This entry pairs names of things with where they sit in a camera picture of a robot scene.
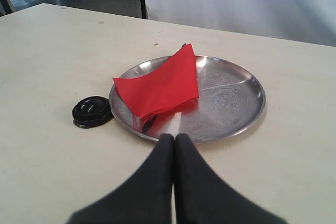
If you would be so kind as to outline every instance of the table surface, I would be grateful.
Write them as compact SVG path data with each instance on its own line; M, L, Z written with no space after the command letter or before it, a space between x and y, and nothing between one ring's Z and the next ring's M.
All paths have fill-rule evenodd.
M42 4L0 18L0 223L60 224L124 182L154 144L71 110L112 77L193 44L267 97L241 135L198 146L215 172L289 223L335 223L336 48Z

